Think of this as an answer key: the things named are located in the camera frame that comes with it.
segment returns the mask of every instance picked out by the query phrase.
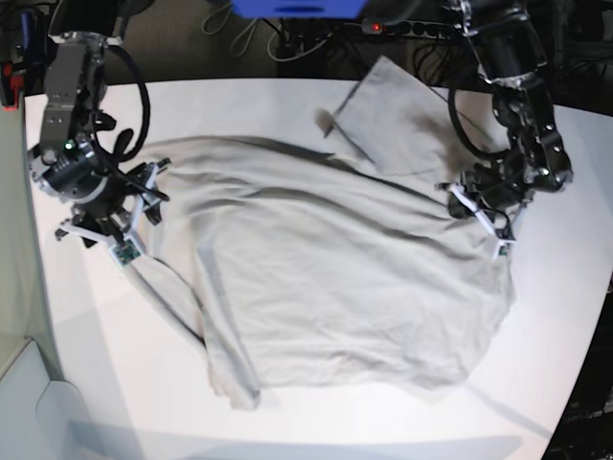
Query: black cable bundle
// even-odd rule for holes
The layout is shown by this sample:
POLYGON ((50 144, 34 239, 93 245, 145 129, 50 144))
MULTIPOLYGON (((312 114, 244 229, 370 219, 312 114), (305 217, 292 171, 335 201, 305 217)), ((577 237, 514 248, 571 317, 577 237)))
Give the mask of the black cable bundle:
MULTIPOLYGON (((139 94, 141 96, 141 103, 143 105, 143 118, 141 132, 139 133, 139 137, 136 140, 134 149, 132 149, 128 153, 125 153, 125 148, 132 139, 132 136, 134 135, 134 131, 132 131, 131 129, 127 129, 118 136, 115 148, 113 150, 113 153, 111 154, 109 151, 107 151, 101 146, 100 141, 98 139, 97 121, 99 115, 98 107, 100 105, 100 92, 96 91, 96 93, 94 94, 94 112, 92 123, 92 133, 94 137, 94 146, 96 152, 98 153, 100 159, 104 162, 105 166, 113 173, 115 173, 119 178, 121 178, 126 184, 129 184, 130 186, 134 187, 136 190, 144 194, 151 194, 153 196, 156 196, 162 201, 170 201, 168 195, 158 190, 148 189, 146 186, 139 184, 118 168, 118 165, 120 163, 124 163, 135 158, 145 144, 149 132, 149 124, 151 121, 151 101, 149 99, 149 93, 147 91, 147 86, 145 85, 145 80, 143 79, 141 72, 138 70, 136 62, 134 62, 134 60, 127 53, 127 51, 119 46, 111 46, 108 48, 108 50, 115 56, 117 56, 125 64, 125 66, 128 68, 128 70, 136 80, 139 94)), ((99 81, 99 83, 96 84, 96 88, 99 89, 101 86, 102 83, 99 81)))

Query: white tabletop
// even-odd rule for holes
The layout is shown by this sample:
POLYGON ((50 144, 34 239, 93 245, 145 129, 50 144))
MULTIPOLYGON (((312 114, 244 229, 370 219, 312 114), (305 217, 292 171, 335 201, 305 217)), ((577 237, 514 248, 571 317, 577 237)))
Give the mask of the white tabletop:
MULTIPOLYGON (((151 84, 148 142, 258 135, 325 150, 316 113, 337 108, 353 86, 151 84)), ((493 128, 487 101, 465 95, 460 106, 493 128)), ((45 103, 27 100, 29 147, 45 103)), ((121 128, 138 129, 134 86, 110 88, 103 107, 121 128)), ((265 390, 256 412, 232 410, 209 386, 204 351, 148 305, 103 248, 56 242, 53 232, 68 207, 34 191, 60 359, 107 450, 130 459, 540 458, 579 374, 613 269, 613 120, 566 108, 556 115, 575 183, 563 194, 537 196, 514 253, 511 314, 469 381, 436 402, 373 383, 265 390)))

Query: beige cloth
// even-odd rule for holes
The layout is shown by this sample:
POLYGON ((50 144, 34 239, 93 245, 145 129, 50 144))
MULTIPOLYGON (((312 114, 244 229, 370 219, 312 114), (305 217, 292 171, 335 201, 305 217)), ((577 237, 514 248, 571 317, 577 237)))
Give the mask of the beige cloth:
POLYGON ((435 189, 465 159, 444 102, 384 59, 335 123, 335 154, 227 138, 148 149, 173 162, 150 255, 198 297, 234 407, 263 387, 462 382, 512 303, 509 261, 435 189))

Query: blue object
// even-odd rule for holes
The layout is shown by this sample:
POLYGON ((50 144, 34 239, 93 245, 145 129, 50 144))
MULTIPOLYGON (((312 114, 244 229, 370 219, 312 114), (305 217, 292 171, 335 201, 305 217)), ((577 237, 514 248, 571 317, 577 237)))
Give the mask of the blue object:
POLYGON ((233 0, 243 17, 357 17, 367 0, 233 0))

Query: white cloth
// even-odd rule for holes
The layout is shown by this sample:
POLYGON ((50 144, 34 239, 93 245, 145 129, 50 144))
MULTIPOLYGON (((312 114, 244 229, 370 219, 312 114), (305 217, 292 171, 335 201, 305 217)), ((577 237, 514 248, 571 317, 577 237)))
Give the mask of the white cloth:
POLYGON ((509 260, 435 189, 465 158, 443 101, 384 59, 335 123, 335 154, 247 138, 148 149, 173 162, 149 252, 199 298, 234 407, 263 387, 461 382, 511 305, 509 260))

